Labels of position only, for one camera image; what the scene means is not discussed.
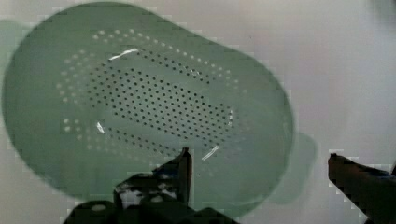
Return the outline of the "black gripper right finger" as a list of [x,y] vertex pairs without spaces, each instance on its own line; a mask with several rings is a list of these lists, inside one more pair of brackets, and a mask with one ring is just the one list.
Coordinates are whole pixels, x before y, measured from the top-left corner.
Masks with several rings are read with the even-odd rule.
[[364,224],[395,224],[395,171],[389,173],[332,153],[328,178],[367,216]]

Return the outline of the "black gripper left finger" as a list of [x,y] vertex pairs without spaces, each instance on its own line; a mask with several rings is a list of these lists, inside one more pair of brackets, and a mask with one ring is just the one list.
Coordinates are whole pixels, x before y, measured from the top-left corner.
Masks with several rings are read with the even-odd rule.
[[114,204],[120,209],[166,199],[188,204],[191,191],[192,157],[188,147],[150,173],[139,173],[113,189]]

